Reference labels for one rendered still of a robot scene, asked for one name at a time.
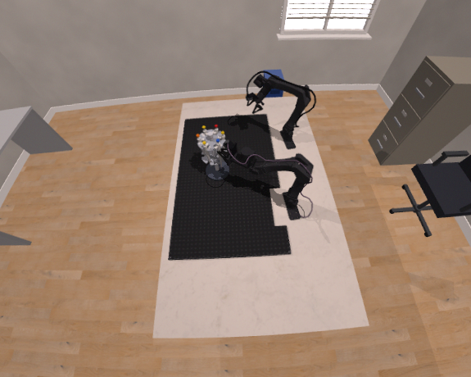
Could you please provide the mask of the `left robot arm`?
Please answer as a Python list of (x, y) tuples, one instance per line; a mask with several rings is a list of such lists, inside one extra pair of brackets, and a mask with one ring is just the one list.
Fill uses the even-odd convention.
[[(244, 147), (241, 150), (241, 163), (245, 163), (247, 158), (252, 155), (256, 154), (255, 151), (251, 150), (249, 147)], [(253, 159), (253, 161), (252, 161)], [(292, 161), (278, 161), (278, 160), (292, 160)], [(294, 160), (298, 160), (301, 162), (308, 170), (305, 170), (304, 166), (299, 164), (294, 164), (293, 162), (297, 162)], [(298, 163), (298, 162), (297, 162)], [(256, 156), (251, 156), (245, 165), (239, 163), (240, 166), (245, 168), (249, 168), (249, 172), (254, 175), (264, 175), (265, 173), (271, 171), (291, 171), (294, 172), (296, 176), (296, 182), (294, 182), (292, 186), (291, 192), (284, 192), (283, 199), (285, 201), (286, 208), (288, 210), (288, 215), (290, 220), (298, 220), (301, 218), (300, 213), (297, 208), (298, 204), (298, 195), (300, 190), (304, 187), (305, 184), (310, 182), (310, 177), (312, 174), (312, 170), (314, 165), (308, 161), (303, 155), (297, 153), (295, 157), (290, 157), (286, 159), (274, 159), (273, 161), (265, 161), (262, 158), (256, 158)], [(292, 168), (291, 168), (292, 167)], [(292, 171), (294, 170), (294, 171)], [(288, 205), (290, 204), (290, 205)], [(293, 219), (292, 219), (293, 218)]]

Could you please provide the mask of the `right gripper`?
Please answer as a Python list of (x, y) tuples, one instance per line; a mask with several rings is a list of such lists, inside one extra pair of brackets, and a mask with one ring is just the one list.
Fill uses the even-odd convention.
[[(266, 97), (266, 94), (263, 94), (263, 92), (261, 92), (261, 90), (260, 90), (260, 92), (257, 95), (255, 95), (254, 93), (249, 93), (249, 98), (252, 98), (252, 97), (253, 97), (253, 100), (250, 103), (249, 103), (249, 101), (247, 101), (247, 103), (249, 103), (249, 104), (247, 104), (247, 106), (250, 106), (253, 102), (256, 102), (255, 108), (252, 112), (252, 114), (255, 114), (256, 112), (263, 110), (262, 106), (264, 106), (264, 103), (262, 102), (262, 100)], [(260, 103), (261, 103), (262, 106), (259, 105)], [(258, 109), (256, 111), (257, 107), (260, 108), (260, 109)]]

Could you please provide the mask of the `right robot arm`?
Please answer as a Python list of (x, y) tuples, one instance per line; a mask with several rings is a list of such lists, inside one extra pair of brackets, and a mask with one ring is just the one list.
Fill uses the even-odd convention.
[[(274, 75), (274, 76), (279, 78), (279, 76), (277, 76), (277, 75)], [(295, 110), (293, 111), (292, 115), (290, 116), (290, 118), (288, 119), (286, 124), (283, 126), (283, 130), (280, 130), (280, 134), (282, 135), (283, 141), (284, 141), (287, 149), (293, 149), (293, 148), (296, 148), (296, 145), (292, 140), (293, 130), (294, 130), (294, 128), (293, 128), (294, 125), (293, 124), (295, 124), (295, 121), (297, 121), (297, 119), (299, 118), (301, 113), (304, 111), (304, 109), (309, 104), (309, 102), (311, 100), (310, 91), (304, 89), (305, 92), (303, 92), (303, 88), (301, 88), (301, 87), (305, 87), (305, 88), (309, 89), (308, 85), (305, 85), (305, 86), (298, 85), (298, 86), (301, 86), (301, 87), (298, 87), (297, 84), (296, 85), (293, 85), (292, 83), (289, 84), (288, 82), (284, 82), (283, 81), (284, 79), (283, 80), (280, 80), (280, 79), (282, 79), (282, 78), (275, 79), (272, 76), (270, 76), (268, 79), (266, 79), (261, 74), (259, 74), (256, 77), (256, 79), (254, 80), (253, 83), (258, 88), (261, 88), (261, 92), (263, 92), (263, 94), (266, 94), (266, 95), (269, 93), (269, 91), (271, 89), (280, 89), (280, 90), (283, 90), (287, 93), (293, 94), (294, 96), (297, 97), (297, 104), (295, 106)], [(261, 87), (261, 86), (263, 86), (263, 87)], [(309, 96), (308, 96), (308, 94), (309, 94)], [(300, 111), (300, 110), (303, 110), (303, 111)]]

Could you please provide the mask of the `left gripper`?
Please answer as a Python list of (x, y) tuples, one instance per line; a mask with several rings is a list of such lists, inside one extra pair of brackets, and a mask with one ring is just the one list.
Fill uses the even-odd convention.
[[(237, 154), (238, 153), (238, 148), (237, 148), (237, 143), (232, 143), (231, 141), (229, 141), (229, 151), (228, 153), (227, 152), (224, 152), (224, 150), (227, 150), (226, 148), (221, 148), (221, 152), (220, 151), (217, 151), (217, 153), (219, 155), (222, 156), (222, 158), (224, 159), (224, 161), (227, 163), (227, 166), (230, 166), (230, 164), (233, 162), (233, 163), (236, 163), (239, 165), (238, 162), (236, 162), (232, 157), (231, 155), (229, 154), (229, 151), (232, 153), (232, 155), (238, 160), (240, 161), (241, 160), (241, 154)], [(224, 155), (224, 156), (223, 156)]]

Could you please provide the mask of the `white pipette with blue button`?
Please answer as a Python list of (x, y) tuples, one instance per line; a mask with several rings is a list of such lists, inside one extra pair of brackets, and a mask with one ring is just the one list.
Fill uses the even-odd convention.
[[(215, 150), (217, 149), (217, 151), (220, 151), (220, 152), (221, 152), (221, 147), (220, 147), (219, 141), (220, 141), (219, 139), (216, 139), (216, 142), (217, 142), (216, 145), (217, 145), (217, 146), (215, 146)], [(218, 155), (219, 155), (219, 154), (218, 154)], [(219, 159), (220, 159), (220, 165), (222, 166), (222, 156), (221, 156), (221, 155), (219, 155)]]

